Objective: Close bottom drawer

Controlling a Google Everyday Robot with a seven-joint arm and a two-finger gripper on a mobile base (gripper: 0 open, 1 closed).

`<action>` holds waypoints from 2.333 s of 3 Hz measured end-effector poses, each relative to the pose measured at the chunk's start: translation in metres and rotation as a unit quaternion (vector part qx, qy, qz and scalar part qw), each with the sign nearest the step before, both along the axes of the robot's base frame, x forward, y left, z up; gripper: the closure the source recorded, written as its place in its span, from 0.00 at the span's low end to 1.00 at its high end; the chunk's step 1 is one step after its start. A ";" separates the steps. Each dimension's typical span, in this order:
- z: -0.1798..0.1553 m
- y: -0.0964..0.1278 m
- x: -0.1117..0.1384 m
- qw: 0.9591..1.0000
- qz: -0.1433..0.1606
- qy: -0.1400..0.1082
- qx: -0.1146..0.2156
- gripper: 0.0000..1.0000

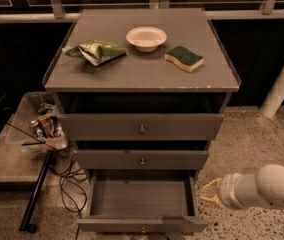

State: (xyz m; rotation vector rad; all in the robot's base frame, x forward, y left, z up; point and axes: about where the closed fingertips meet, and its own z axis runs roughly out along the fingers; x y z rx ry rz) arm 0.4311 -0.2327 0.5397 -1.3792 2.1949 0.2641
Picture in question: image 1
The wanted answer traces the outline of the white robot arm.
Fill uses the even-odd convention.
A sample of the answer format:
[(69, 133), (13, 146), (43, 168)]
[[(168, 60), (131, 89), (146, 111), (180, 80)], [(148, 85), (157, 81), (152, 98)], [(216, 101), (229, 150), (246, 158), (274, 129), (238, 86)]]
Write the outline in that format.
[(232, 210), (252, 207), (284, 210), (284, 166), (269, 164), (252, 174), (227, 174), (205, 185), (200, 197)]

